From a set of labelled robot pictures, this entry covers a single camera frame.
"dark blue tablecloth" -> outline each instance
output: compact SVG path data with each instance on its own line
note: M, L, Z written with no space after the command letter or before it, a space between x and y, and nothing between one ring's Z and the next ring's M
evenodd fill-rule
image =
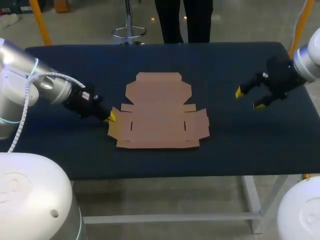
M57 162L71 179L275 175L320 172L320 119L304 87L272 106L252 109L267 91L235 99L238 85L266 59L286 56L280 43L179 45L64 45L27 51L62 73L95 84L106 106L128 103L126 84L139 72L179 72L206 108L211 137L197 149L116 148L108 126L81 120L61 105L40 100L30 108L16 152ZM0 151L10 141L0 142Z

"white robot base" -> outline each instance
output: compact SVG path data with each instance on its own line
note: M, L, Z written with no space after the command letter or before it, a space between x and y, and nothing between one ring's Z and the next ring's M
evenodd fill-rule
M282 240L320 239L320 176L299 182L285 194L277 224Z
M86 240L72 186L52 160L0 153L0 240Z

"metal frame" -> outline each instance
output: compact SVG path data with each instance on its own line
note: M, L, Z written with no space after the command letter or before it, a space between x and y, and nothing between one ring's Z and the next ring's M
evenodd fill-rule
M186 221L235 221L251 220L254 234L261 234L274 218L278 204L285 194L284 186L294 176L279 175L266 201L261 205L253 176L242 176L250 212L213 213L213 214L152 214L152 215L116 215L85 216L85 224L119 224L150 222L186 222Z
M131 0L125 0L125 11L126 11L125 26L113 29L112 35L117 38L128 39L129 44L134 44L133 39L145 35L147 33L147 29L141 26L134 26L132 24ZM121 36L117 34L117 31L122 29L126 29L127 36ZM134 29L140 29L142 30L142 33L139 35L134 35Z

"black pants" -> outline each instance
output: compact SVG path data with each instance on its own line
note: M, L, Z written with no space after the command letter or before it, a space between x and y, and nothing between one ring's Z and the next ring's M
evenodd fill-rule
M183 43L180 33L179 10L181 0L155 0L163 41L165 44ZM183 0L189 43L210 41L213 0Z

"yellow pole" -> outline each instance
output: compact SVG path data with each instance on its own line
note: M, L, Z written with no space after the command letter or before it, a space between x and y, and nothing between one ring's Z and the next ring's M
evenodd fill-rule
M41 13L38 0L29 0L29 3L32 8L33 15L35 16L36 22L38 23L38 27L39 27L44 45L51 46L52 42L49 37L47 26L44 21L44 16Z
M290 48L288 49L288 53L290 58L293 58L294 52L298 47L299 41L301 39L302 33L304 31L305 25L308 21L309 15L311 13L312 7L315 3L315 0L305 0L305 5L303 7L303 10L301 12L301 15L299 16L299 19L297 21L297 24L295 26L294 36L293 36L293 43L291 41Z

